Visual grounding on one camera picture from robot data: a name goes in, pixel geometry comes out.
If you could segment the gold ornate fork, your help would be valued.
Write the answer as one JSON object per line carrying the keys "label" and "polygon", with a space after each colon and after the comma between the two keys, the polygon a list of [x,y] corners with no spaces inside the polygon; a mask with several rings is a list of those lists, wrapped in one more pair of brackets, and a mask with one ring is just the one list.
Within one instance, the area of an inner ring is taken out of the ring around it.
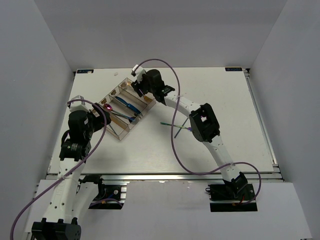
{"label": "gold ornate fork", "polygon": [[128,87],[126,89],[130,94],[132,94],[133,96],[137,97],[138,99],[140,99],[141,101],[150,104],[153,100],[148,97],[147,95],[142,95],[140,96],[137,92],[135,92],[134,88],[132,87],[132,82],[128,83]]}

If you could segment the gold bowl rainbow spoon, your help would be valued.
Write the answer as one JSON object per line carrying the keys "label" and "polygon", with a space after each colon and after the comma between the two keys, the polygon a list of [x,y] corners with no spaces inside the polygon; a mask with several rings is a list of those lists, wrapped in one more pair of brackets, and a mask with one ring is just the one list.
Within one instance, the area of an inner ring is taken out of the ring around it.
{"label": "gold bowl rainbow spoon", "polygon": [[122,118],[127,119],[130,123],[133,122],[133,121],[136,119],[135,117],[127,116],[127,115],[125,115],[125,114],[123,114],[123,113],[120,113],[120,112],[118,112],[118,111],[116,111],[116,110],[113,110],[112,106],[111,106],[110,104],[108,104],[108,103],[105,103],[105,104],[103,105],[103,107],[104,107],[107,111],[113,113],[114,115],[116,115],[116,116],[118,116],[118,117],[122,117]]}

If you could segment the blue knife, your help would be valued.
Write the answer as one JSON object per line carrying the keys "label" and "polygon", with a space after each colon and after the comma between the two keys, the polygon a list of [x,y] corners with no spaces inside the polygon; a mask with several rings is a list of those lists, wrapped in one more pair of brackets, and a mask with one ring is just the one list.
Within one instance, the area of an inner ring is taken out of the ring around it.
{"label": "blue knife", "polygon": [[123,98],[121,98],[119,96],[116,96],[115,99],[116,99],[117,103],[121,105],[121,107],[123,107],[126,110],[129,110],[135,116],[140,116],[141,115],[142,112],[137,107],[135,107],[131,103],[127,102]]}

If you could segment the black spoon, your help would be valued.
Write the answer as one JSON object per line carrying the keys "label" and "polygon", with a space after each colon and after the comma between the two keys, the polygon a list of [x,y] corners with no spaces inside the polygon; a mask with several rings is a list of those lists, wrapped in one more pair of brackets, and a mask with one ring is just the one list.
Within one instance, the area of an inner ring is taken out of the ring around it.
{"label": "black spoon", "polygon": [[129,117],[127,115],[121,114],[121,113],[116,113],[115,111],[111,111],[111,113],[117,117],[123,118],[128,120],[131,124],[136,124],[136,118],[135,117]]}

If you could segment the rainbow fork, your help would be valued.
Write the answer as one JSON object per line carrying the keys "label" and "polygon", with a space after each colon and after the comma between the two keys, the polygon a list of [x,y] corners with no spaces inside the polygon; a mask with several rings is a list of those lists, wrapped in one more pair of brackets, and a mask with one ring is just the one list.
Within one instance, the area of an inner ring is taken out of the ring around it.
{"label": "rainbow fork", "polygon": [[160,122],[161,125],[164,125],[164,126],[171,126],[171,127],[175,127],[175,128],[179,128],[181,127],[182,129],[185,129],[185,130],[188,130],[189,132],[192,131],[192,128],[191,127],[182,127],[181,125],[176,125],[176,124],[171,124],[171,123],[166,123],[166,122]]}

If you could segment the black knife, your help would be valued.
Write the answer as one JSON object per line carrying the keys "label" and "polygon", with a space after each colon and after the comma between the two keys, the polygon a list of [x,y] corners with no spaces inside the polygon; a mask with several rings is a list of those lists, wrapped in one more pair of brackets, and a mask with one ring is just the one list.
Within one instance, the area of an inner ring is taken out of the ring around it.
{"label": "black knife", "polygon": [[143,118],[143,114],[135,113],[134,116],[131,116],[128,120],[131,124],[136,125]]}

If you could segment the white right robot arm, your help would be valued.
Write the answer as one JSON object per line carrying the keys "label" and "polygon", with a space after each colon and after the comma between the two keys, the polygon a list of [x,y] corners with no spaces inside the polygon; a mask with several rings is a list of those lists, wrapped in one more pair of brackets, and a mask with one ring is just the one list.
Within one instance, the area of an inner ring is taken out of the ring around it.
{"label": "white right robot arm", "polygon": [[220,169],[226,195],[233,200],[242,196],[248,181],[224,146],[220,125],[211,105],[198,104],[183,97],[179,91],[164,83],[157,69],[145,71],[135,66],[131,75],[136,78],[131,86],[139,97],[151,93],[157,102],[188,117],[193,136],[209,150]]}

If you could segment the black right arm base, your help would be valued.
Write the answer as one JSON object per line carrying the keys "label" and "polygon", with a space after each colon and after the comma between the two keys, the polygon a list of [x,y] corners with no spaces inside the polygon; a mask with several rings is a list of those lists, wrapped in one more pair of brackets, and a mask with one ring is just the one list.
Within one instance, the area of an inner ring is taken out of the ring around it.
{"label": "black right arm base", "polygon": [[258,207],[255,200],[249,202],[255,191],[252,184],[248,184],[240,193],[234,196],[227,191],[223,184],[210,184],[205,189],[209,195],[210,211],[212,213],[236,213],[257,212]]}

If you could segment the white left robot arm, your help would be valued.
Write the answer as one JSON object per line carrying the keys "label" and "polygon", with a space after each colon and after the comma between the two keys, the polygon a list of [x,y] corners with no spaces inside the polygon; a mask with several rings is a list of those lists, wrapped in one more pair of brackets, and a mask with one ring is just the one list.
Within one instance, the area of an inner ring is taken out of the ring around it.
{"label": "white left robot arm", "polygon": [[42,220],[31,227],[36,240],[79,240],[81,217],[93,199],[105,196],[106,187],[100,180],[82,181],[80,176],[96,150],[91,146],[93,134],[106,131],[111,118],[97,102],[91,105],[92,109],[86,103],[80,99],[68,102],[68,129],[61,138],[57,181],[48,187],[53,193]]}

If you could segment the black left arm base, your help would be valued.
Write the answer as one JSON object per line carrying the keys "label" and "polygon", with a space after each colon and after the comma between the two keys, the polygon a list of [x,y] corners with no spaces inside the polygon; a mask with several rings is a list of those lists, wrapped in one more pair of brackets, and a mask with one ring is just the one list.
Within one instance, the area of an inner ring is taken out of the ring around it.
{"label": "black left arm base", "polygon": [[83,187],[83,184],[89,184],[93,187],[93,192],[97,192],[91,199],[89,209],[95,210],[121,210],[123,208],[124,199],[121,197],[122,185],[106,184],[101,175],[89,174],[79,179],[79,189],[88,189],[88,186]]}

